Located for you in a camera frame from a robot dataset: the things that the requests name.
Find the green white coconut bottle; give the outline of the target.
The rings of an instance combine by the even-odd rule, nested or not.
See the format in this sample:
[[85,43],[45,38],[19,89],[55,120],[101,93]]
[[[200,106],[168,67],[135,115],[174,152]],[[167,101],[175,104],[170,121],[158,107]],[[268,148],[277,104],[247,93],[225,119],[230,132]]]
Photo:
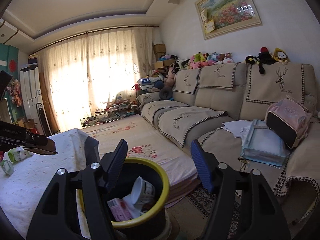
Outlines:
[[13,148],[8,151],[8,157],[12,163],[22,161],[23,159],[31,157],[32,155],[33,153],[25,150],[23,146]]

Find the white cylindrical canister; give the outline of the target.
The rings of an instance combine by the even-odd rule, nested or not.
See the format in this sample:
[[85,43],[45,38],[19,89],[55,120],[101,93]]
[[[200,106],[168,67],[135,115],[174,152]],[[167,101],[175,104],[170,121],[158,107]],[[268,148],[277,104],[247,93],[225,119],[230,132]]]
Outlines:
[[142,177],[138,177],[131,191],[131,202],[136,204],[147,204],[153,201],[155,197],[155,187]]

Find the pink strawberry milk carton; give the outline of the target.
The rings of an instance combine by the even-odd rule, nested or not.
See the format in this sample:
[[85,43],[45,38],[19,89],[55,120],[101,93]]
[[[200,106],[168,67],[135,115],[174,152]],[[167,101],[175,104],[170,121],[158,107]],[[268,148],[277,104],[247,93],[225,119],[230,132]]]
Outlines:
[[107,202],[112,215],[114,216],[116,222],[123,222],[127,220],[132,220],[133,216],[125,204],[125,202],[120,198],[114,198]]

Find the yellow rimmed trash bin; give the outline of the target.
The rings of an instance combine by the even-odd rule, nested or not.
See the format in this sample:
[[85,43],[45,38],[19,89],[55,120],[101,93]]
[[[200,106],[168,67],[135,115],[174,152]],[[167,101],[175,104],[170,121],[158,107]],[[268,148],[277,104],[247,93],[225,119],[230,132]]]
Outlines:
[[[131,191],[138,177],[142,177],[155,187],[155,197],[152,202],[132,204]],[[164,208],[168,195],[169,180],[163,168],[147,159],[125,158],[117,183],[106,198],[106,202],[114,198],[122,199],[133,216],[132,220],[116,222],[111,212],[111,223],[117,237],[121,235],[126,239],[159,237],[170,225],[165,218]]]

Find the black tower fan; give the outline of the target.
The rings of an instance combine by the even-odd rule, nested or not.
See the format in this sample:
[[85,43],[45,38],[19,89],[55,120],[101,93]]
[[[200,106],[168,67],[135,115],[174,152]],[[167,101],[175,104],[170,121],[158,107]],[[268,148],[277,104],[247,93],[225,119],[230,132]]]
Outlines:
[[36,104],[36,110],[39,117],[40,125],[42,127],[43,133],[46,137],[52,136],[50,126],[48,124],[46,112],[42,103],[38,102]]

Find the white dotted tablecloth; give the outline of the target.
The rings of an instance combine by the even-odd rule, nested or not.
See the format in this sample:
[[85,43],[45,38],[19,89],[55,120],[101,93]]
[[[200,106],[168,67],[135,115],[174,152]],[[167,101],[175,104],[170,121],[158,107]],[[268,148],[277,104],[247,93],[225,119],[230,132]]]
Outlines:
[[33,154],[14,164],[14,172],[1,171],[1,208],[11,224],[24,238],[35,209],[60,168],[68,172],[83,170],[86,161],[99,159],[99,142],[77,128],[50,137],[57,154]]

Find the artificial flower decoration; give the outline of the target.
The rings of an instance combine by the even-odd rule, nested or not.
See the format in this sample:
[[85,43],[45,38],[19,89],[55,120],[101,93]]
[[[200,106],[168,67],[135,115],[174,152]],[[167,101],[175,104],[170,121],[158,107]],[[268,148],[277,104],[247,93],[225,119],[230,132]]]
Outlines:
[[21,107],[22,105],[22,93],[21,84],[17,79],[12,79],[7,87],[7,92],[10,95],[10,100],[12,104],[16,107]]

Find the cream window curtains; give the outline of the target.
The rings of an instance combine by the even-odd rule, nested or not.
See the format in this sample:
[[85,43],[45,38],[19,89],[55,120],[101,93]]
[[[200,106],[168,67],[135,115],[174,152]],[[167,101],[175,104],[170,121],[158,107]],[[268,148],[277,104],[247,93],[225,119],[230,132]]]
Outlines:
[[104,30],[70,38],[37,52],[50,112],[61,132],[104,110],[152,73],[152,27]]

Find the pink black backpack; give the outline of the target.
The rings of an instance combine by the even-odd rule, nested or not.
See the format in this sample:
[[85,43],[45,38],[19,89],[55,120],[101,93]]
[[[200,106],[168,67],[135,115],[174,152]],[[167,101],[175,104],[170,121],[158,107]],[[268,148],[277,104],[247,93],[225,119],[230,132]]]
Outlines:
[[265,122],[292,149],[308,136],[312,116],[312,111],[287,95],[268,107]]

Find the floral bed sheet mattress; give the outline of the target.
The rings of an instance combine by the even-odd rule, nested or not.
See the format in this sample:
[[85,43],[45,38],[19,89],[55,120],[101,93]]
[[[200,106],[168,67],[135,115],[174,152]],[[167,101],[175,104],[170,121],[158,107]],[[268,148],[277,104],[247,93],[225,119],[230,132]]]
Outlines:
[[128,157],[149,159],[160,165],[170,183],[166,208],[178,203],[200,183],[191,157],[140,115],[83,128],[82,131],[99,141],[101,157],[113,151],[120,139],[124,139],[128,143]]

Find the black red plush toy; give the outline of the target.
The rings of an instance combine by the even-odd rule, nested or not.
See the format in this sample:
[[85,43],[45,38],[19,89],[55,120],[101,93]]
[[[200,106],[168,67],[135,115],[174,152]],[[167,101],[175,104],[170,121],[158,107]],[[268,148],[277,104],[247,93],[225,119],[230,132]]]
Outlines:
[[271,65],[271,64],[274,64],[276,61],[271,56],[269,50],[266,47],[261,47],[257,57],[249,55],[245,58],[245,62],[249,65],[257,64],[259,67],[259,73],[261,75],[264,75],[265,74],[264,65],[265,64]]

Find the yellow monkey plush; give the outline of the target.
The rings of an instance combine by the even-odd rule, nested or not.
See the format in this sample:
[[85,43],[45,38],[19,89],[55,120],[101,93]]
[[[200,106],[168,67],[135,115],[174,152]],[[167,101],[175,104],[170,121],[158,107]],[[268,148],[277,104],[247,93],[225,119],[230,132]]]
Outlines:
[[280,49],[280,48],[275,48],[275,50],[274,50],[274,52],[272,54],[272,58],[275,61],[281,63],[282,65],[286,65],[290,61],[287,53],[284,50]]

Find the plush toy row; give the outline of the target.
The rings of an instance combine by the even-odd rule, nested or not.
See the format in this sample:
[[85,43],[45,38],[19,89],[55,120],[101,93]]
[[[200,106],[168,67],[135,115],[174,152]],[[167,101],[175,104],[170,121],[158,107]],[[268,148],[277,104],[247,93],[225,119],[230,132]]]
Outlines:
[[216,64],[233,63],[232,53],[201,53],[194,54],[187,60],[176,60],[172,64],[175,71],[184,69],[197,69],[206,66],[213,66]]

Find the stacked cardboard boxes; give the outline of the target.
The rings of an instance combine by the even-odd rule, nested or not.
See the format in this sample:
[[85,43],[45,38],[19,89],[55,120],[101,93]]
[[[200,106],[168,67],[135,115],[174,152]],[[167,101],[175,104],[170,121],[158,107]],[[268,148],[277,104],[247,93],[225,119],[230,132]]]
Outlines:
[[156,61],[154,62],[155,69],[169,67],[176,61],[175,55],[167,54],[165,44],[154,44],[153,52],[156,59]]

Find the framed flower painting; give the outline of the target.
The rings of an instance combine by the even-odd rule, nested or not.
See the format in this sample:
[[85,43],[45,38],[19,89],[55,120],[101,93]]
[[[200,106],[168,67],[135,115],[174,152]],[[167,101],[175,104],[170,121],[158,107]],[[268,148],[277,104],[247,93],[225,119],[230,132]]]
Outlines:
[[195,2],[204,39],[262,25],[253,0]]

